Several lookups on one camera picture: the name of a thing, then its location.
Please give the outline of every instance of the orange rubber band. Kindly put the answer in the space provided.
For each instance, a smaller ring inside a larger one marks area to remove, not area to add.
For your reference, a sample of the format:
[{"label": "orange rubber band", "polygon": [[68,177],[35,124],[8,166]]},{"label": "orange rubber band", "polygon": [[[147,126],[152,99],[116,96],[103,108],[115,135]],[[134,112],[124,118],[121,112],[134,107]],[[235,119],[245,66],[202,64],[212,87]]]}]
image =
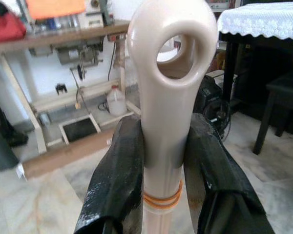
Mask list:
[{"label": "orange rubber band", "polygon": [[[179,188],[178,188],[178,191],[175,193],[175,195],[168,198],[163,198],[163,199],[152,197],[144,192],[143,200],[151,207],[154,207],[160,210],[169,209],[171,207],[174,207],[179,202],[181,197],[181,192],[182,192],[182,186],[183,186],[183,183],[182,183],[182,180],[180,180]],[[167,203],[167,202],[171,202],[171,203],[166,205],[158,204],[158,203]]]}]

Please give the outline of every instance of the white plastic jug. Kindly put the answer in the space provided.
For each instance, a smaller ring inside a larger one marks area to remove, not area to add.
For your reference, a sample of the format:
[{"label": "white plastic jug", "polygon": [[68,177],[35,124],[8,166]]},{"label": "white plastic jug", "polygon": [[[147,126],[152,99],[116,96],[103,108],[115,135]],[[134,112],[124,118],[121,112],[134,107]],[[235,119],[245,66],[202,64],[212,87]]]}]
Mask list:
[{"label": "white plastic jug", "polygon": [[126,98],[118,89],[117,85],[112,86],[112,90],[107,95],[106,101],[111,115],[121,116],[127,112]]}]

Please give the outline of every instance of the stool leg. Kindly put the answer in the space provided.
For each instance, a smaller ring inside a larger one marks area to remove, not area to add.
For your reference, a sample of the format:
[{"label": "stool leg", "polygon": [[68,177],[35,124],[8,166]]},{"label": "stool leg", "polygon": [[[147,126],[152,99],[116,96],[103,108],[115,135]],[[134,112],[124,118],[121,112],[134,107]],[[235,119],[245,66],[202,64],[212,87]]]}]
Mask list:
[{"label": "stool leg", "polygon": [[285,117],[283,118],[283,121],[281,123],[281,126],[277,128],[277,131],[275,132],[275,135],[277,137],[281,137],[286,127],[289,125],[291,119],[293,116],[293,110],[286,110]]},{"label": "stool leg", "polygon": [[264,140],[266,137],[266,133],[268,130],[268,126],[269,126],[269,120],[272,114],[272,108],[273,108],[273,104],[274,104],[274,100],[275,100],[275,93],[274,92],[270,92],[269,94],[269,98],[266,104],[266,108],[265,108],[265,112],[264,112],[264,116],[262,119],[262,123],[260,124],[260,128],[259,128],[259,132],[257,135],[257,140],[253,149],[253,153],[254,154],[259,154],[262,146],[264,144]]}]

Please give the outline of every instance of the wooden shelf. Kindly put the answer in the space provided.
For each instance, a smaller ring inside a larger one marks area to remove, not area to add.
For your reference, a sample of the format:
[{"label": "wooden shelf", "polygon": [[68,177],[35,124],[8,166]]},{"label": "wooden shelf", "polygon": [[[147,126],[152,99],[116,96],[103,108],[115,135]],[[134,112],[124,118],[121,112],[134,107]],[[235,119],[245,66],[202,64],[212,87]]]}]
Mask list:
[{"label": "wooden shelf", "polygon": [[103,28],[90,28],[70,32],[59,31],[58,34],[27,36],[22,40],[0,43],[0,54],[39,46],[56,45],[76,40],[87,40],[109,34],[126,33],[128,27],[129,21],[117,20],[114,25]]}]

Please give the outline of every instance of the orange cloth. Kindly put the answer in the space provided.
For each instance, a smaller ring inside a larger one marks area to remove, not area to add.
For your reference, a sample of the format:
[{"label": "orange cloth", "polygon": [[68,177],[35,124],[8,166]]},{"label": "orange cloth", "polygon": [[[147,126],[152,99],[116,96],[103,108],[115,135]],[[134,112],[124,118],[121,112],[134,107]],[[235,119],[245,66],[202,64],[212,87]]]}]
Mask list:
[{"label": "orange cloth", "polygon": [[35,20],[67,16],[85,11],[84,0],[26,0]]}]

